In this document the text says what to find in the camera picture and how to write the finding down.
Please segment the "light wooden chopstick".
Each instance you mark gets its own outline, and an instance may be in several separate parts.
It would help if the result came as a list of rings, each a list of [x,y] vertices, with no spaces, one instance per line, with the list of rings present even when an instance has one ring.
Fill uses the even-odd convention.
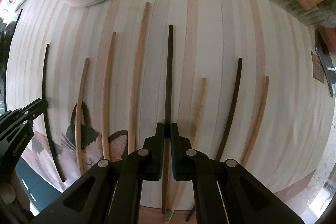
[[[105,66],[103,91],[102,91],[102,150],[103,158],[109,160],[109,100],[110,100],[110,79],[112,75],[114,46],[116,41],[116,32],[112,33],[110,47],[108,51],[108,58]]]
[[[267,101],[267,98],[268,98],[268,90],[269,90],[269,76],[267,76],[265,78],[264,90],[263,90],[263,93],[262,93],[261,104],[260,104],[258,116],[257,116],[257,119],[256,119],[255,127],[254,127],[254,130],[252,132],[252,136],[251,136],[250,142],[248,144],[246,153],[244,154],[244,157],[243,157],[243,160],[242,160],[242,163],[241,163],[243,167],[247,166],[247,164],[248,164],[248,162],[251,158],[251,155],[252,155],[253,149],[255,147],[255,144],[256,144],[256,140],[257,140],[257,137],[258,137],[258,134],[259,134],[259,131],[260,131],[260,128],[261,128],[261,123],[263,121],[263,117],[264,117],[264,113],[265,113],[266,101]]]
[[[201,87],[200,87],[199,95],[198,95],[198,103],[197,103],[197,107],[196,107],[196,110],[195,110],[194,128],[193,128],[191,138],[190,138],[190,142],[191,142],[192,147],[194,147],[194,145],[196,143],[199,128],[200,128],[200,124],[201,124],[203,102],[204,102],[205,91],[206,91],[206,82],[207,82],[207,79],[205,77],[203,77],[201,79]],[[185,182],[179,182],[178,183],[177,192],[174,196],[173,202],[171,204],[171,208],[170,208],[169,212],[167,213],[165,223],[170,223],[171,218],[173,216],[173,213],[175,212],[176,207],[180,202],[180,199],[181,199],[181,196],[184,192],[185,186],[186,186]]]
[[[139,28],[137,50],[134,55],[133,77],[131,83],[130,106],[129,106],[129,128],[127,136],[127,151],[131,154],[135,151],[135,134],[137,130],[137,108],[138,108],[138,87],[141,73],[143,45],[146,36],[146,28],[150,3],[146,2],[143,10],[141,25]]]
[[[81,149],[81,106],[83,102],[84,95],[84,86],[87,78],[87,72],[89,67],[90,59],[88,57],[85,58],[84,67],[81,74],[80,86],[78,91],[77,103],[76,103],[76,115],[75,115],[75,145],[76,145],[76,159],[77,159],[77,167],[80,175],[84,173],[84,165],[83,165],[83,156]]]

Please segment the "black chopstick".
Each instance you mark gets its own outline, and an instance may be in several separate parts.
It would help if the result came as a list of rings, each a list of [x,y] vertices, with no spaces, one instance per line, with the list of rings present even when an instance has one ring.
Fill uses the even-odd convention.
[[[231,100],[231,105],[230,105],[230,110],[228,113],[228,118],[226,121],[226,126],[224,128],[223,136],[215,157],[216,161],[220,161],[228,140],[228,136],[231,130],[232,122],[234,119],[234,114],[235,114],[235,109],[236,109],[236,104],[238,100],[238,95],[239,95],[239,88],[240,88],[240,81],[241,81],[241,75],[242,75],[242,66],[243,66],[243,59],[241,57],[238,58],[238,67],[237,67],[237,72],[236,72],[236,79],[235,79],[235,86],[234,86],[234,92],[232,94],[232,100]]]
[[[173,83],[173,42],[174,26],[169,25],[168,49],[167,49],[167,70],[166,70],[166,91],[165,91],[165,120],[164,120],[164,147],[163,147],[163,173],[162,173],[162,199],[161,213],[165,215],[167,204],[167,193],[169,186],[169,150],[170,150],[170,128],[171,128],[171,101]]]
[[[49,58],[49,49],[50,49],[50,44],[48,43],[46,45],[46,50],[45,50],[45,57],[44,57],[44,63],[43,63],[43,74],[42,74],[42,98],[47,101],[47,65],[48,65],[48,58]],[[49,119],[49,113],[48,110],[46,110],[43,113],[43,119],[45,123],[45,129],[46,129],[46,136],[47,140],[49,143],[49,148],[51,151],[51,157],[54,162],[57,174],[60,178],[61,182],[65,182],[65,177],[64,174],[60,168],[60,164],[58,161],[58,155],[56,152],[56,147],[55,143],[52,140],[52,135],[51,135],[51,126],[50,126],[50,119]]]

